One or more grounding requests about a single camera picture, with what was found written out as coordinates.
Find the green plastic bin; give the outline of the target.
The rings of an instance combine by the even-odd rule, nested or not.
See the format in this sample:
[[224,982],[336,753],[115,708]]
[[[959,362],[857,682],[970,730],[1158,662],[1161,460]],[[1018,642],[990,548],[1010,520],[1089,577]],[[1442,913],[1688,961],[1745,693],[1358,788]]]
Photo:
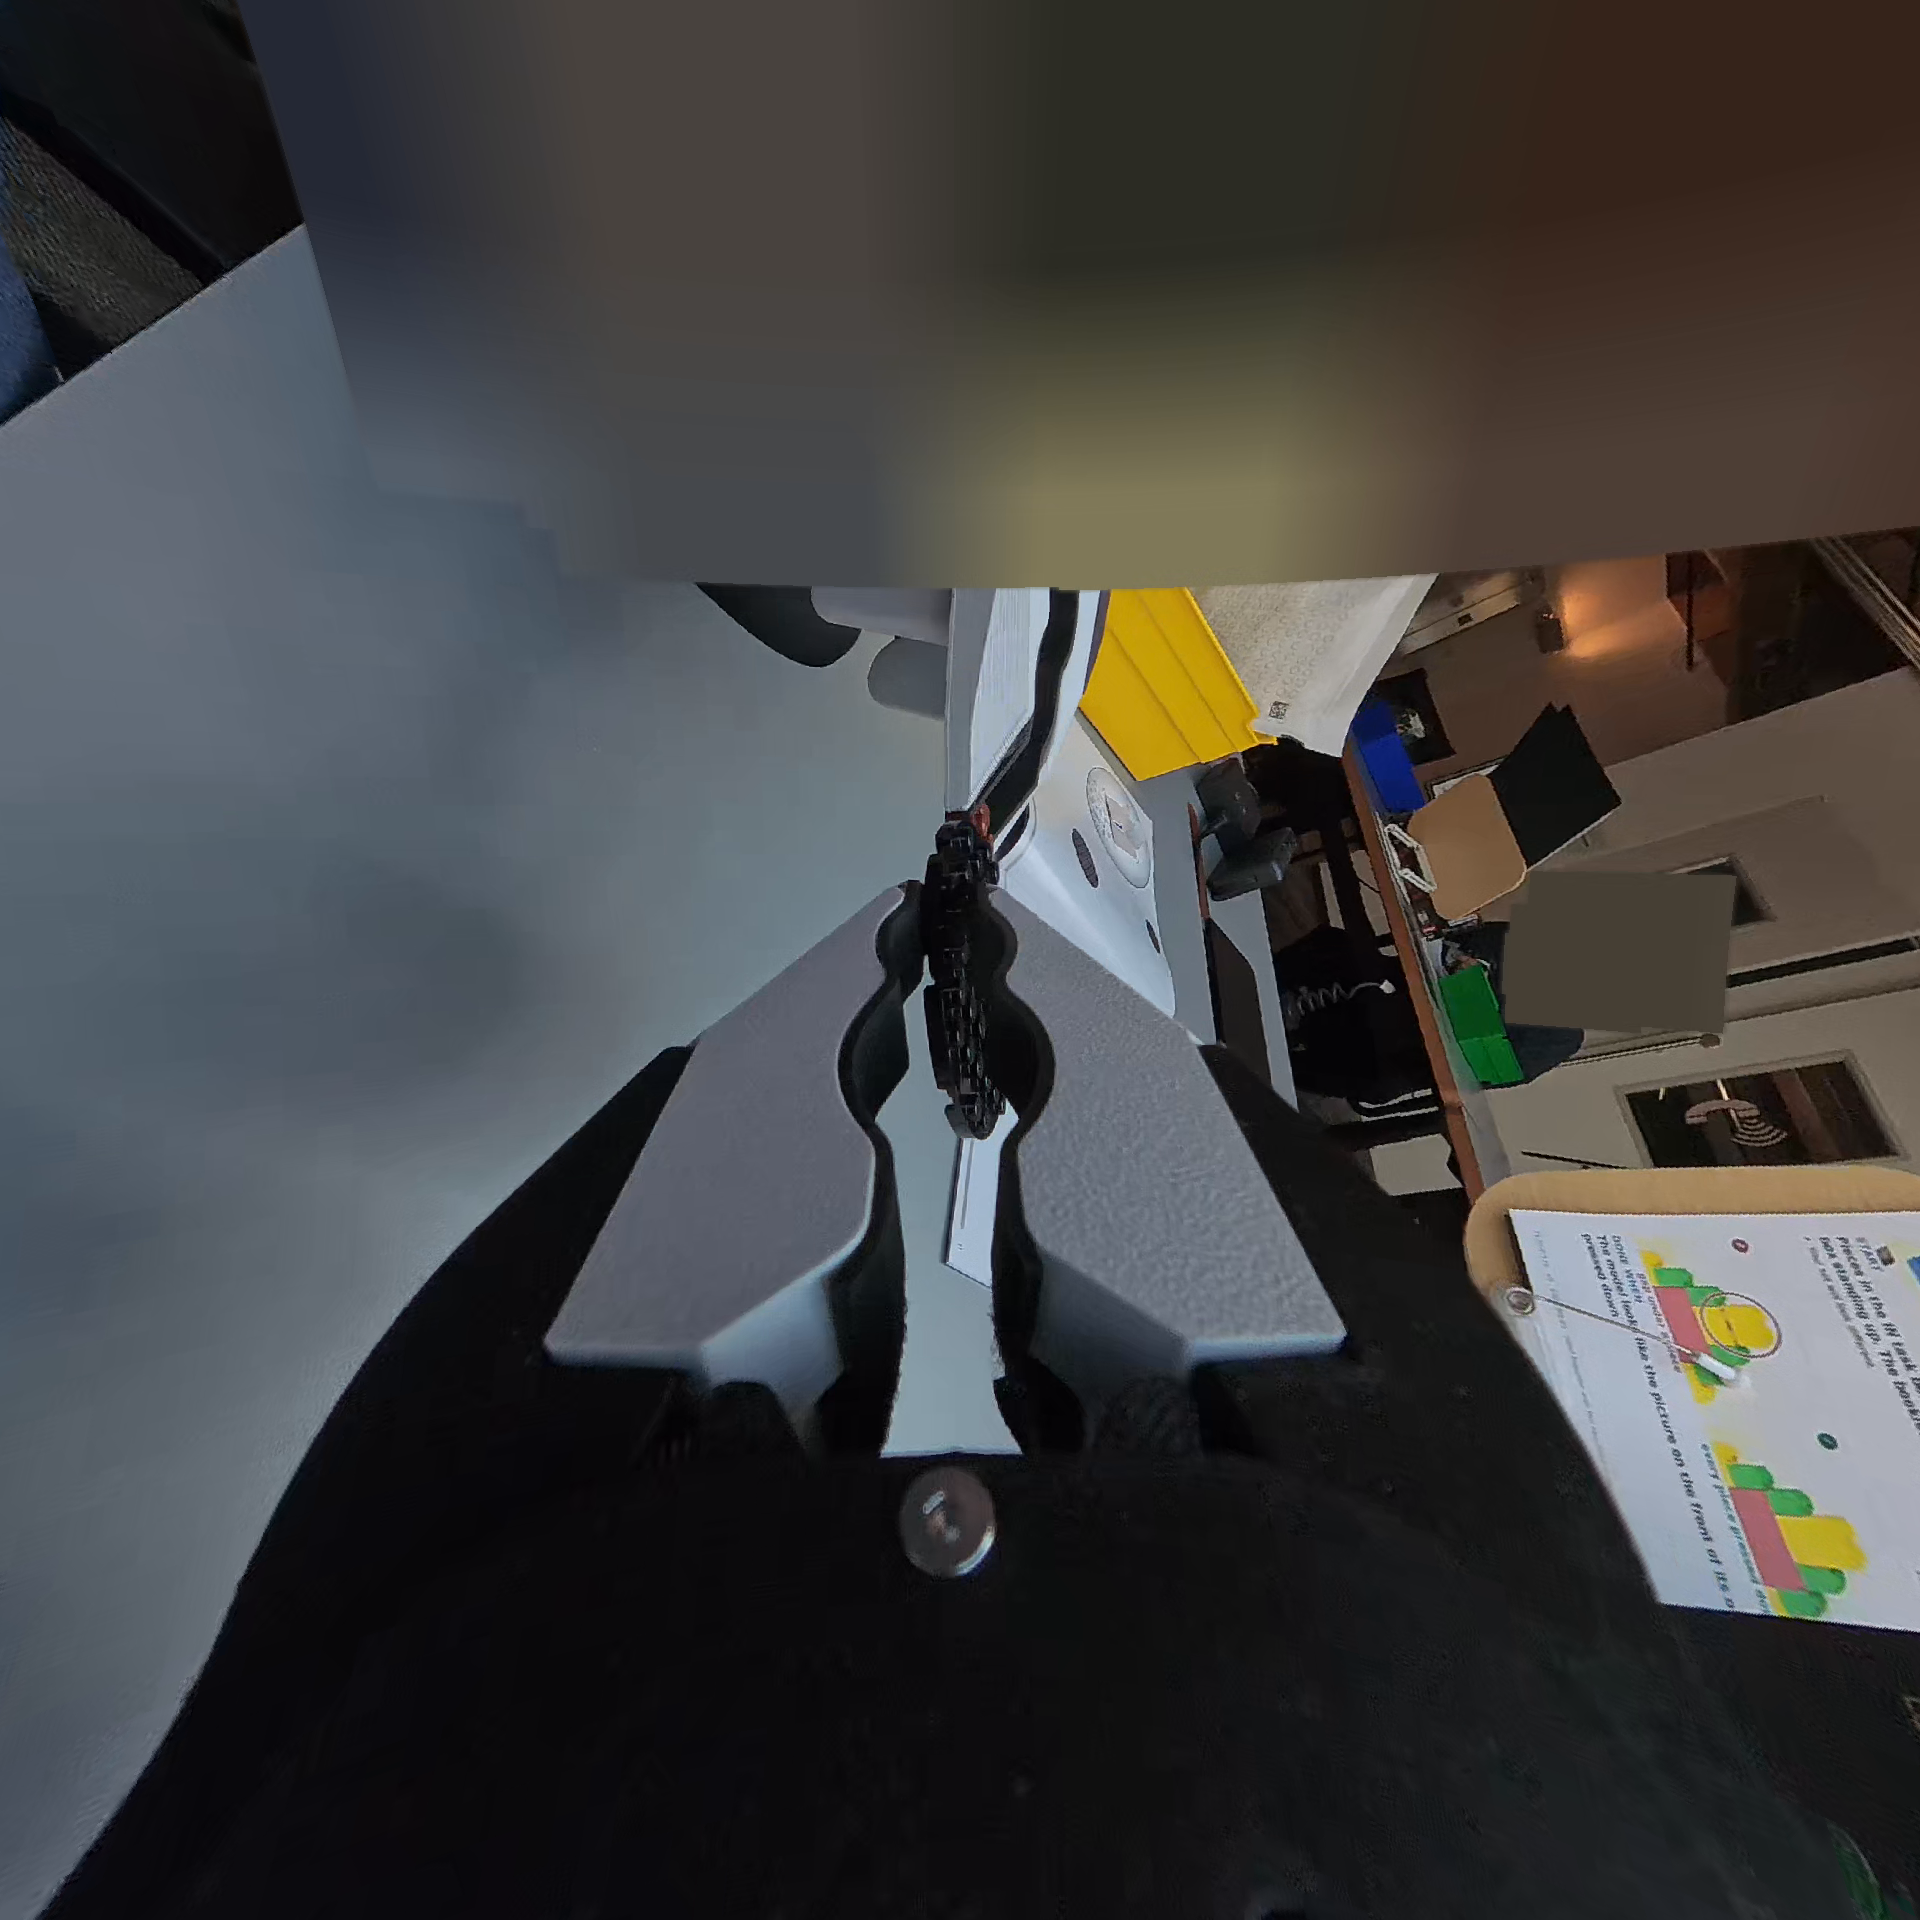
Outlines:
[[1525,1070],[1504,1025],[1502,1002],[1488,967],[1466,961],[1438,978],[1438,1002],[1471,1078],[1480,1087],[1515,1087]]

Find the blue plastic bin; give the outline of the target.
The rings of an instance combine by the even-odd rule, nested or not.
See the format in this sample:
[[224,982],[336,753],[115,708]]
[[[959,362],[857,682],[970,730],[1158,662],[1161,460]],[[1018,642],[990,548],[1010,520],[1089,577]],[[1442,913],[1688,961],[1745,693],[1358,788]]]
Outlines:
[[1410,761],[1407,743],[1390,702],[1368,696],[1354,710],[1351,744],[1381,814],[1406,818],[1425,804],[1424,783]]

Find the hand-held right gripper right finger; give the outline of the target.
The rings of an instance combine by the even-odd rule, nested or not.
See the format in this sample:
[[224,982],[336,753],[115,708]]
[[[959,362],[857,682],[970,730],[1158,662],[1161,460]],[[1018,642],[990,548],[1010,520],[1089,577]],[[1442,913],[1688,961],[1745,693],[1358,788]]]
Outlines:
[[1069,1454],[1142,1385],[1319,1359],[1346,1328],[1206,1052],[1002,888],[981,905],[1001,1418]]

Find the white flat stand base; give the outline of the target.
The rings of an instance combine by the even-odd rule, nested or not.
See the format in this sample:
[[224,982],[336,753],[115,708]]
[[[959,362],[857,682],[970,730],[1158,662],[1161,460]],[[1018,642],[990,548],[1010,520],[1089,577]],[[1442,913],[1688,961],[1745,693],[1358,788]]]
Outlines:
[[1131,780],[1087,720],[1074,718],[995,852],[1010,897],[1210,1041],[1194,816],[1187,773]]

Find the tan chair with black back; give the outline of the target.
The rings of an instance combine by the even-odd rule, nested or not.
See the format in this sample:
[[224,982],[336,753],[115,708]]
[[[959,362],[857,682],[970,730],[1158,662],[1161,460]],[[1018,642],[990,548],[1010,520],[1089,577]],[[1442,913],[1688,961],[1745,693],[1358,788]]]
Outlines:
[[1602,824],[1619,798],[1573,708],[1544,705],[1488,770],[1391,828],[1397,874],[1439,920],[1464,920]]

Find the tan rounded board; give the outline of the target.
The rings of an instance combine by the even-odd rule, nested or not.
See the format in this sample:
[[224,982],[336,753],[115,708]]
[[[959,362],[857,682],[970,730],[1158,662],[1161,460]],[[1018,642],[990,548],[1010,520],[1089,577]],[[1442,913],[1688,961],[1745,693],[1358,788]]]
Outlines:
[[1559,1167],[1498,1178],[1471,1201],[1463,1254],[1477,1294],[1504,1312],[1525,1265],[1506,1221],[1513,1209],[1606,1216],[1830,1216],[1913,1214],[1917,1177],[1883,1166],[1791,1167]]

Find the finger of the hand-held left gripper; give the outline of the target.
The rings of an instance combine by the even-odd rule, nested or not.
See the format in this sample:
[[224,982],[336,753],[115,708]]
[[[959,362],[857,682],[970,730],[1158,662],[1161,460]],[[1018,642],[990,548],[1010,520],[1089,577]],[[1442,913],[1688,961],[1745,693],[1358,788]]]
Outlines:
[[1062,751],[1105,626],[1103,589],[955,589],[944,705],[944,809],[986,812],[1007,847]]

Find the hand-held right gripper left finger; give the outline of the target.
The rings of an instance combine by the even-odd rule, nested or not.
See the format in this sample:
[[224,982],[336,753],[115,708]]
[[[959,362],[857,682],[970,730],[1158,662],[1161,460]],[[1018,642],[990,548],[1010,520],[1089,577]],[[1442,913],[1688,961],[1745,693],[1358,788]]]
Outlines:
[[544,1334],[553,1361],[759,1385],[809,1447],[880,1452],[904,1348],[880,1112],[920,974],[909,879],[691,1041]]

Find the wooden top workbench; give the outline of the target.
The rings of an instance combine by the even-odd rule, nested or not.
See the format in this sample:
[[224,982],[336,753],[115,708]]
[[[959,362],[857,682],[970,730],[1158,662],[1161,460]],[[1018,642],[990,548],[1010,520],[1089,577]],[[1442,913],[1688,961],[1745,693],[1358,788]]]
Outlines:
[[1341,776],[1349,788],[1352,832],[1351,863],[1359,886],[1352,919],[1366,917],[1390,938],[1417,1018],[1431,1076],[1432,1122],[1442,1129],[1448,1164],[1470,1201],[1498,1183],[1510,1164],[1504,1152],[1490,1090],[1457,1044],[1448,1008],[1438,990],[1442,946],[1424,935],[1415,901],[1385,832],[1371,770],[1351,737],[1341,744]]

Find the laminated instruction sheet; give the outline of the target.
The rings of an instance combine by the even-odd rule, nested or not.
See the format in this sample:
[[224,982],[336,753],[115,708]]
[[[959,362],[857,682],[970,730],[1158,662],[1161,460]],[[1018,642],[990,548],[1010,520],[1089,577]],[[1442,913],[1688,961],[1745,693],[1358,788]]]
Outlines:
[[1522,1328],[1656,1597],[1917,1626],[1917,1217],[1518,1209]]

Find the yellow plastic bin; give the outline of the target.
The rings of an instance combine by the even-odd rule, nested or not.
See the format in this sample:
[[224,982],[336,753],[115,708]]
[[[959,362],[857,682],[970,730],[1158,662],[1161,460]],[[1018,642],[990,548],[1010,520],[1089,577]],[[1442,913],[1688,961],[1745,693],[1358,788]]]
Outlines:
[[1135,781],[1263,743],[1257,705],[1187,589],[1112,589],[1078,702]]

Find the black bag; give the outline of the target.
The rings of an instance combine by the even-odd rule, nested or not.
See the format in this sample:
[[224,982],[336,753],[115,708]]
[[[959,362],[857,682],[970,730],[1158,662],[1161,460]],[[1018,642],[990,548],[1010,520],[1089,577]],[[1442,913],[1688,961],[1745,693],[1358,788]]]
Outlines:
[[1391,951],[1319,925],[1274,952],[1274,972],[1296,1090],[1362,1118],[1434,1105],[1424,1033]]

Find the black round studded plate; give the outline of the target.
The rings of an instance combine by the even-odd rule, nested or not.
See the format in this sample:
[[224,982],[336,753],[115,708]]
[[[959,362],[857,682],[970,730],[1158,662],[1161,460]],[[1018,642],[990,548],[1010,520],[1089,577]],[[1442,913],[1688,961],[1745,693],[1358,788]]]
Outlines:
[[973,913],[998,878],[992,840],[970,833],[963,812],[947,812],[934,833],[918,893],[918,938],[928,1060],[945,1118],[961,1141],[985,1141],[1002,1112],[986,1060],[990,1015],[973,964]]

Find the grey desk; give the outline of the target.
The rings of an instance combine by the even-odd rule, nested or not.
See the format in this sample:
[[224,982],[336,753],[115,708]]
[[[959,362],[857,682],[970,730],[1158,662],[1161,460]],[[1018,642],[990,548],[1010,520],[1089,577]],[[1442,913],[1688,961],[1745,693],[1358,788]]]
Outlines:
[[941,725],[381,486],[291,231],[5,426],[1,1906],[451,1246],[920,874]]

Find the black office chair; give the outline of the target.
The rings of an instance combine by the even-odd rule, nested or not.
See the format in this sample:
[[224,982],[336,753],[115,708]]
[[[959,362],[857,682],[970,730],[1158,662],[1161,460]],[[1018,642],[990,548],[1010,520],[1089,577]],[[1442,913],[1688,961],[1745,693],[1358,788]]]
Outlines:
[[1274,888],[1288,874],[1298,852],[1298,837],[1285,824],[1263,821],[1263,801],[1240,756],[1213,761],[1192,781],[1194,852],[1213,844],[1216,856],[1206,865],[1206,897],[1217,905]]

